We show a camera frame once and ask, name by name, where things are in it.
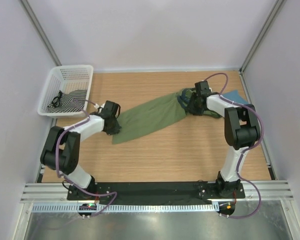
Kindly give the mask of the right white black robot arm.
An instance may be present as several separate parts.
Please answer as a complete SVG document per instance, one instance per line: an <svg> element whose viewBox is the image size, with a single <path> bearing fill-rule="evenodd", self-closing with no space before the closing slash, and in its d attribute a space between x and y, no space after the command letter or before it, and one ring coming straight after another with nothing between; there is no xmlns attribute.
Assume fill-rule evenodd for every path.
<svg viewBox="0 0 300 240"><path fill-rule="evenodd" d="M224 119L224 137L229 148L222 169L218 172L214 193L221 198L231 198L240 190L241 170L248 152L260 143L262 129L252 104L242 104L212 92L206 80L186 88L178 97L186 113L202 116L208 111Z"/></svg>

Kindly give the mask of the green tank top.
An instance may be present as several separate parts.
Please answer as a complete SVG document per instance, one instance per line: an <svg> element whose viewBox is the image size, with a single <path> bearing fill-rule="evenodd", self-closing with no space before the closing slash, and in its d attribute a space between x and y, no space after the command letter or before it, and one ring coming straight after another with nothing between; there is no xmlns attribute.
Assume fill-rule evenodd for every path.
<svg viewBox="0 0 300 240"><path fill-rule="evenodd" d="M190 98L195 92L194 88L183 88L122 112L117 118L121 129L112 136L112 144L122 144L149 135L189 115L220 119L222 116L211 110L188 109Z"/></svg>

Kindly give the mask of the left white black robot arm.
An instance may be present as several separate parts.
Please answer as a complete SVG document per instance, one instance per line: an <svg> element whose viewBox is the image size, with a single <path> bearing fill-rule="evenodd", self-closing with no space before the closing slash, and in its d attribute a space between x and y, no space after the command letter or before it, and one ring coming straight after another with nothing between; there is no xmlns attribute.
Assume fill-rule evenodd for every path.
<svg viewBox="0 0 300 240"><path fill-rule="evenodd" d="M54 170L58 178L63 178L83 199L93 197L108 197L111 193L98 194L95 178L87 173L79 164L80 144L94 134L101 132L108 136L120 132L121 126L118 117L121 106L107 100L101 106L95 104L96 111L86 113L86 117L70 126L50 128L40 163Z"/></svg>

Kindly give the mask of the blue tank top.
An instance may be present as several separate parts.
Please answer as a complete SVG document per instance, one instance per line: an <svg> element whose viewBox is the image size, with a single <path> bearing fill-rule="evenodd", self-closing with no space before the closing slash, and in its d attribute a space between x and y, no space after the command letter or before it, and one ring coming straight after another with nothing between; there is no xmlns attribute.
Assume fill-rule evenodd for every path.
<svg viewBox="0 0 300 240"><path fill-rule="evenodd" d="M242 104L242 105L246 105L248 104L249 102L247 100L245 100L238 92L238 90L233 90L233 91L229 91L229 92L226 92L222 95L224 98L232 101L232 102L235 102L235 103L238 103L238 104Z"/></svg>

